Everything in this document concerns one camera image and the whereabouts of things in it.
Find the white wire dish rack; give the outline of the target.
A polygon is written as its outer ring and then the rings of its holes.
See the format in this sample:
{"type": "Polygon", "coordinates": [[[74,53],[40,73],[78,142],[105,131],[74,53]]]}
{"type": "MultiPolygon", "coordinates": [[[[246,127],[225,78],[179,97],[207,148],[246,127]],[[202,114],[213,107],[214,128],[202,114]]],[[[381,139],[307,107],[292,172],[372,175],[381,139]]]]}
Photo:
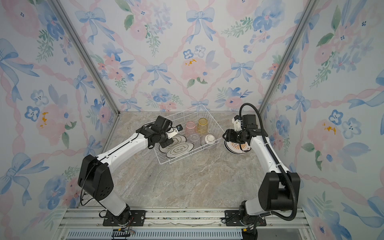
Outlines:
{"type": "Polygon", "coordinates": [[[188,110],[167,116],[173,122],[171,132],[180,125],[183,129],[174,137],[169,147],[154,148],[159,164],[173,164],[221,142],[224,133],[213,115],[204,105],[197,105],[188,110]]]}

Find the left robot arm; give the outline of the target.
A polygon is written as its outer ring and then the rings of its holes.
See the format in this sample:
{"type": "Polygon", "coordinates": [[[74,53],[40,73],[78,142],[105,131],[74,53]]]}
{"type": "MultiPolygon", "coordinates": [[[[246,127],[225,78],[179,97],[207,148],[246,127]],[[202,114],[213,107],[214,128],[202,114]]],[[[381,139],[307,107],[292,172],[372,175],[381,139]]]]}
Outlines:
{"type": "Polygon", "coordinates": [[[114,224],[126,226],[133,219],[130,207],[114,190],[112,173],[136,153],[156,144],[162,148],[171,145],[173,137],[183,130],[182,125],[158,116],[154,122],[142,125],[123,143],[97,156],[84,157],[78,178],[81,193],[87,193],[106,210],[114,224]]]}

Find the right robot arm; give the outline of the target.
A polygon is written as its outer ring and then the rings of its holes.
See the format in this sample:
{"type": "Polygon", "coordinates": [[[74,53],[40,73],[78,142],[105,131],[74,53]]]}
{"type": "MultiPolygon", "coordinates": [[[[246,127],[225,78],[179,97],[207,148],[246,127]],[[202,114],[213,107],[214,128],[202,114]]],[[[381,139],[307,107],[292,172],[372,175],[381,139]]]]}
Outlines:
{"type": "Polygon", "coordinates": [[[237,115],[232,123],[234,128],[223,134],[225,144],[238,144],[244,153],[254,151],[265,173],[257,197],[239,206],[241,221],[246,225],[252,217],[270,215],[292,221],[298,211],[300,177],[290,171],[277,156],[264,128],[257,125],[256,115],[237,115]],[[243,144],[247,144],[250,149],[242,149],[243,144]]]}

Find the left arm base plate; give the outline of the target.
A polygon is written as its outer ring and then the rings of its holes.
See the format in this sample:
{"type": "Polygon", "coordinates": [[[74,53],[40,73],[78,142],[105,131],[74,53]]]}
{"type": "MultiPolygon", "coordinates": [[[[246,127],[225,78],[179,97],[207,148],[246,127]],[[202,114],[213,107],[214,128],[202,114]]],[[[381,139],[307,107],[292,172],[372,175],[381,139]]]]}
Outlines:
{"type": "Polygon", "coordinates": [[[103,217],[104,227],[142,227],[146,219],[145,210],[129,210],[121,213],[119,216],[113,215],[110,211],[103,217]]]}

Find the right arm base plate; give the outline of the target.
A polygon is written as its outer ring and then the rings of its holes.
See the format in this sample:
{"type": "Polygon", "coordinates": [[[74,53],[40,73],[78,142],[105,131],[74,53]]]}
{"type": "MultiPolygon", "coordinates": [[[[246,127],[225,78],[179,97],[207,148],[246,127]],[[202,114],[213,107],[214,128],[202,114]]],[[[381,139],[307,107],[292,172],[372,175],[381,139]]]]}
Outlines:
{"type": "Polygon", "coordinates": [[[225,216],[221,218],[222,224],[227,227],[251,227],[256,224],[257,227],[265,227],[266,219],[260,216],[242,215],[238,210],[226,210],[225,216]]]}

